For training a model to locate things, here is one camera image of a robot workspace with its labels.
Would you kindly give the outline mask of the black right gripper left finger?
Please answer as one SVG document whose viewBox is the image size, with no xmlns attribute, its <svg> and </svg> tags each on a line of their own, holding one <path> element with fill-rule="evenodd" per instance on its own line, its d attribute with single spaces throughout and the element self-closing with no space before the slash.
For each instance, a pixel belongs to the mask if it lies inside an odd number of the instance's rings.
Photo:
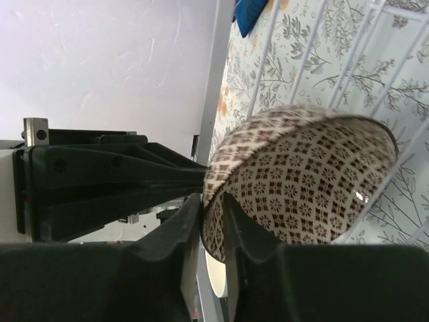
<svg viewBox="0 0 429 322">
<path fill-rule="evenodd" d="M 2 321 L 191 321 L 200 195 L 123 244 L 3 244 Z"/>
</svg>

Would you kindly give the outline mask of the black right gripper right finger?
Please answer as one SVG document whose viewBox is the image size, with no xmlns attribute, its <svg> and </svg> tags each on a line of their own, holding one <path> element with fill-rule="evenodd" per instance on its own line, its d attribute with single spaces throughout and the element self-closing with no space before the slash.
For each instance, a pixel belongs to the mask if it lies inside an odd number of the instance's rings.
<svg viewBox="0 0 429 322">
<path fill-rule="evenodd" d="M 232 321 L 427 321 L 428 255 L 413 246 L 290 246 L 223 197 Z"/>
</svg>

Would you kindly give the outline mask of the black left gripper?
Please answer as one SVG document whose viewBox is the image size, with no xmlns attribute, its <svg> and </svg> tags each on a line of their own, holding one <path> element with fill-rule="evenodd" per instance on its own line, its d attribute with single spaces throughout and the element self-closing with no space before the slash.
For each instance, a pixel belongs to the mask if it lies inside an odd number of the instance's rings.
<svg viewBox="0 0 429 322">
<path fill-rule="evenodd" d="M 144 135 L 24 118 L 23 139 L 1 140 L 1 241 L 69 242 L 200 193 L 205 172 Z"/>
</svg>

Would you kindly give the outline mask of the brown lattice pattern bowl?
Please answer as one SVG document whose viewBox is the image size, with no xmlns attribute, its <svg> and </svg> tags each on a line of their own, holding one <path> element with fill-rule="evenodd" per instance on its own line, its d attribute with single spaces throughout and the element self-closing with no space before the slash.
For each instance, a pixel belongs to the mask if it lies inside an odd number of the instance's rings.
<svg viewBox="0 0 429 322">
<path fill-rule="evenodd" d="M 315 105 L 262 111 L 225 136 L 204 178 L 202 242 L 225 259 L 223 195 L 287 244 L 343 235 L 399 157 L 381 122 Z"/>
</svg>

